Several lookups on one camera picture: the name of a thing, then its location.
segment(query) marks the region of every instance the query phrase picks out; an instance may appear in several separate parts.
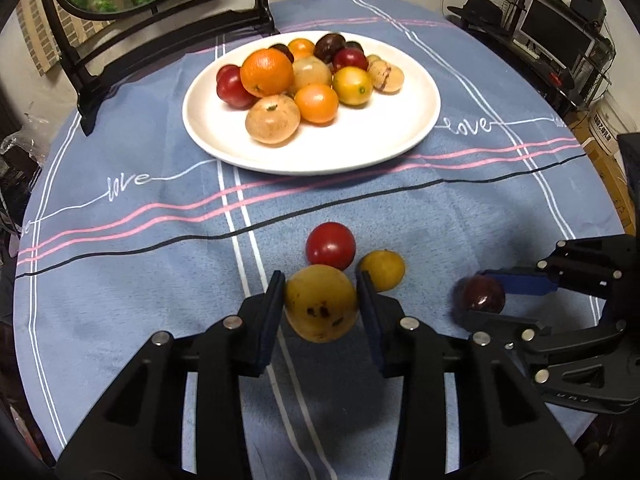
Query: plate rim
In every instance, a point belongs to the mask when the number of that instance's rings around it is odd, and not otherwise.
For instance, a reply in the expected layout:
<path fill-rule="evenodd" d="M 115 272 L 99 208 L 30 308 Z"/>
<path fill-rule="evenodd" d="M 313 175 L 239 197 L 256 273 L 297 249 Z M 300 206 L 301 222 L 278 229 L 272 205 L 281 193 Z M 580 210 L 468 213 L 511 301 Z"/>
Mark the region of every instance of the plate rim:
<path fill-rule="evenodd" d="M 329 32 L 330 31 L 328 30 L 327 31 L 325 30 L 294 30 L 291 32 L 284 32 L 282 34 L 275 34 L 274 36 L 268 36 L 268 38 L 275 39 L 275 38 L 280 38 L 284 35 L 288 36 L 291 34 L 305 34 L 305 33 L 328 34 Z M 204 140 L 202 140 L 202 138 L 198 134 L 195 133 L 195 131 L 193 131 L 190 125 L 190 122 L 187 120 L 187 102 L 189 101 L 189 98 L 191 93 L 193 92 L 193 89 L 197 86 L 200 79 L 204 77 L 205 72 L 207 72 L 207 70 L 211 67 L 211 65 L 219 62 L 220 59 L 222 59 L 228 54 L 231 54 L 235 49 L 228 51 L 223 56 L 213 60 L 206 67 L 200 70 L 198 75 L 193 79 L 193 81 L 187 88 L 186 94 L 184 95 L 184 99 L 182 101 L 182 123 L 184 124 L 184 127 L 187 130 L 187 133 L 191 137 L 191 140 L 193 140 L 193 142 L 195 142 L 206 153 L 209 153 L 209 155 L 215 157 L 217 160 L 221 160 L 222 162 L 231 164 L 232 166 L 237 166 L 238 168 L 243 168 L 244 170 L 257 171 L 258 173 L 290 175 L 290 176 L 314 176 L 314 175 L 326 175 L 326 174 L 339 174 L 339 173 L 348 173 L 349 171 L 361 170 L 362 168 L 370 168 L 371 166 L 375 166 L 377 164 L 381 164 L 382 162 L 387 162 L 393 158 L 396 158 L 396 156 L 400 156 L 403 153 L 408 152 L 410 149 L 420 144 L 420 142 L 422 142 L 426 138 L 426 136 L 433 131 L 433 128 L 438 122 L 438 118 L 440 117 L 440 111 L 442 106 L 440 89 L 438 88 L 438 85 L 436 84 L 436 81 L 431 75 L 431 73 L 420 62 L 415 60 L 412 56 L 410 56 L 403 50 L 399 49 L 395 45 L 386 43 L 385 41 L 377 40 L 376 38 L 370 38 L 369 36 L 363 36 L 362 34 L 353 34 L 351 32 L 342 32 L 342 34 L 353 36 L 356 39 L 356 41 L 359 38 L 364 38 L 367 41 L 374 41 L 376 43 L 381 43 L 381 44 L 384 44 L 385 46 L 391 47 L 401 52 L 402 54 L 407 56 L 409 59 L 411 59 L 414 63 L 418 64 L 420 68 L 423 70 L 424 74 L 426 74 L 427 78 L 430 79 L 431 83 L 433 84 L 433 88 L 435 90 L 435 97 L 436 97 L 436 106 L 435 106 L 435 110 L 431 120 L 427 122 L 427 126 L 425 126 L 420 131 L 420 134 L 416 135 L 414 138 L 410 139 L 404 144 L 401 144 L 398 147 L 398 149 L 393 150 L 393 152 L 390 153 L 389 156 L 376 158 L 375 160 L 370 160 L 360 164 L 353 164 L 351 166 L 343 166 L 341 168 L 327 168 L 326 170 L 278 170 L 275 168 L 268 168 L 264 164 L 261 164 L 258 162 L 252 162 L 251 164 L 249 164 L 247 162 L 247 159 L 245 158 L 240 158 L 235 155 L 231 155 L 227 152 L 222 152 L 221 150 L 217 150 L 216 148 L 212 147 L 210 144 L 207 144 Z M 255 41 L 261 41 L 264 39 L 266 38 L 257 38 L 256 40 L 250 41 L 249 43 L 244 43 L 240 46 L 249 45 L 249 44 L 255 43 Z"/>

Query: white bucket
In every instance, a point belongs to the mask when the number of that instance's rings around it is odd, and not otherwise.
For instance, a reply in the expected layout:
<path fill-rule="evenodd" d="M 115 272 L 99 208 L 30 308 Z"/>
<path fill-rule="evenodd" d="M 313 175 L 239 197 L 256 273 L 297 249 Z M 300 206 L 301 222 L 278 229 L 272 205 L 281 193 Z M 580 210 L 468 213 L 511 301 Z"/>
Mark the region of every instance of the white bucket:
<path fill-rule="evenodd" d="M 589 132 L 609 155 L 619 152 L 618 136 L 636 132 L 636 122 L 606 91 L 604 97 L 593 107 L 589 116 Z"/>

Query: mirror frame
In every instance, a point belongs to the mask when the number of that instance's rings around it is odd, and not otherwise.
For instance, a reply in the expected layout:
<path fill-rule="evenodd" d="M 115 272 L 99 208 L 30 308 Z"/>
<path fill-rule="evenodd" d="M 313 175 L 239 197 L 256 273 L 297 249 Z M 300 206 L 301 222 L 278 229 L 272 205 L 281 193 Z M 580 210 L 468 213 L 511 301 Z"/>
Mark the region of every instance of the mirror frame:
<path fill-rule="evenodd" d="M 133 9 L 122 10 L 120 12 L 91 12 L 84 9 L 78 9 L 71 0 L 56 0 L 60 7 L 66 10 L 72 16 L 76 16 L 83 20 L 91 20 L 94 22 L 110 22 L 111 20 L 119 20 L 121 18 L 128 18 L 129 16 L 136 15 L 139 12 L 144 12 L 145 10 L 151 9 L 152 12 L 157 12 L 157 9 L 154 10 L 159 4 L 167 1 L 167 0 L 154 0 L 147 4 L 141 5 L 139 7 L 134 7 Z"/>

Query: patterned curtain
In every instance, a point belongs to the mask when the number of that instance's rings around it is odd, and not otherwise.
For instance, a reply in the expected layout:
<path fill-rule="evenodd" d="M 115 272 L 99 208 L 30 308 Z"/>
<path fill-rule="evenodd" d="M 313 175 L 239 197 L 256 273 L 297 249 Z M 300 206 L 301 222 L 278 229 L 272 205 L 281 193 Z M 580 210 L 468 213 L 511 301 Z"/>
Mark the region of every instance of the patterned curtain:
<path fill-rule="evenodd" d="M 71 45 L 77 47 L 112 22 L 91 22 L 71 16 L 56 4 L 56 10 Z M 47 72 L 60 58 L 60 51 L 49 28 L 42 0 L 20 0 L 16 7 L 24 42 L 40 75 Z"/>

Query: black stripe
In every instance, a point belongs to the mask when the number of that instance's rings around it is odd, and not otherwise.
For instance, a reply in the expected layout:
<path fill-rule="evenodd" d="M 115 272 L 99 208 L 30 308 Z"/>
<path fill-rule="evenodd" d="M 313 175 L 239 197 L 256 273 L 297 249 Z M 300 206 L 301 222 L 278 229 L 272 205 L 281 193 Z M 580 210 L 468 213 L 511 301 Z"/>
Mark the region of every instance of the black stripe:
<path fill-rule="evenodd" d="M 277 222 L 282 222 L 283 220 L 289 220 L 291 218 L 295 218 L 296 216 L 302 216 L 308 213 L 313 213 L 315 211 L 320 211 L 321 209 L 326 209 L 332 207 L 334 205 L 347 204 L 349 202 L 357 202 L 358 200 L 366 200 L 367 198 L 373 198 L 375 196 L 383 196 L 390 195 L 393 193 L 398 193 L 402 191 L 411 191 L 415 189 L 425 189 L 431 186 L 437 186 L 438 184 L 492 184 L 494 182 L 500 182 L 502 180 L 507 180 L 508 178 L 513 178 L 516 176 L 523 176 L 533 173 L 539 173 L 540 171 L 550 170 L 556 166 L 561 166 L 567 162 L 571 162 L 576 158 L 581 158 L 586 156 L 585 153 L 581 155 L 574 155 L 566 158 L 565 160 L 561 160 L 560 162 L 554 162 L 553 164 L 549 164 L 548 166 L 543 166 L 542 168 L 537 168 L 536 170 L 527 170 L 527 171 L 516 171 L 514 173 L 508 173 L 502 176 L 495 176 L 493 178 L 487 178 L 485 180 L 466 180 L 464 178 L 438 178 L 436 180 L 430 180 L 429 182 L 423 182 L 422 184 L 415 184 L 414 186 L 402 186 L 395 187 L 392 189 L 383 189 L 380 191 L 373 191 L 371 193 L 365 193 L 362 195 L 351 196 L 349 198 L 343 198 L 340 200 L 334 200 L 333 202 L 327 202 L 324 204 L 315 205 L 313 207 L 307 207 L 306 209 L 300 209 L 298 211 L 293 211 L 291 213 L 286 213 L 284 215 L 276 216 L 274 218 L 270 218 L 263 222 L 258 222 L 257 224 L 243 227 L 242 229 L 236 229 L 235 231 L 231 231 L 228 233 L 224 233 L 221 235 L 183 235 L 175 238 L 169 238 L 168 240 L 164 240 L 162 242 L 158 242 L 157 244 L 142 247 L 140 249 L 133 249 L 130 251 L 103 251 L 99 253 L 86 253 L 86 254 L 78 254 L 78 256 L 73 256 L 67 260 L 63 260 L 62 262 L 56 263 L 55 265 L 45 267 L 44 269 L 36 270 L 35 272 L 24 272 L 22 274 L 18 274 L 15 279 L 24 278 L 25 276 L 37 276 L 39 274 L 43 274 L 44 272 L 48 272 L 53 269 L 59 269 L 66 264 L 70 264 L 76 260 L 82 260 L 84 258 L 91 258 L 93 256 L 129 256 L 132 254 L 143 254 L 151 251 L 155 251 L 156 249 L 161 249 L 163 247 L 167 247 L 172 244 L 176 244 L 178 242 L 183 242 L 185 240 L 223 240 L 225 238 L 231 238 L 233 236 L 238 236 L 249 231 L 255 231 L 262 227 L 267 227 L 269 225 L 273 225 Z"/>

